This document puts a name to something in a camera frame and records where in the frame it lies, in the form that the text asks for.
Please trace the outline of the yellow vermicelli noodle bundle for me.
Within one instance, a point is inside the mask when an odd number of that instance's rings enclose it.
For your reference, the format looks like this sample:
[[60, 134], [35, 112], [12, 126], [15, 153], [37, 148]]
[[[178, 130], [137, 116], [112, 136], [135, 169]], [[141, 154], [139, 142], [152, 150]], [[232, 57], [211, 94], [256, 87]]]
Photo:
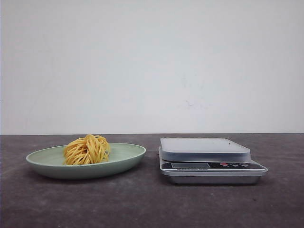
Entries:
[[86, 165], [107, 162], [110, 144], [100, 135], [88, 134], [70, 142], [64, 148], [64, 165]]

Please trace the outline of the silver digital kitchen scale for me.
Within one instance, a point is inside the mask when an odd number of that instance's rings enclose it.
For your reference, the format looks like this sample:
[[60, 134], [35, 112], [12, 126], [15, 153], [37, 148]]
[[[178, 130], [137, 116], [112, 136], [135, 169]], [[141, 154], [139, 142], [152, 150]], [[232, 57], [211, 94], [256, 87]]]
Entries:
[[161, 138], [160, 171], [176, 184], [255, 184], [268, 169], [226, 138]]

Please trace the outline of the light green plate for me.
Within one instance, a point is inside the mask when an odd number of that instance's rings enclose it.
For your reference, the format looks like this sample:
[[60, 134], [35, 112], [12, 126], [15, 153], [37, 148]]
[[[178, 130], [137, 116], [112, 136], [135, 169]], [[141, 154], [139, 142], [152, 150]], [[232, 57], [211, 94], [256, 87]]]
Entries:
[[138, 165], [146, 153], [140, 145], [110, 143], [109, 160], [86, 165], [64, 165], [64, 146], [45, 148], [30, 153], [26, 161], [36, 173], [62, 180], [85, 180], [115, 175]]

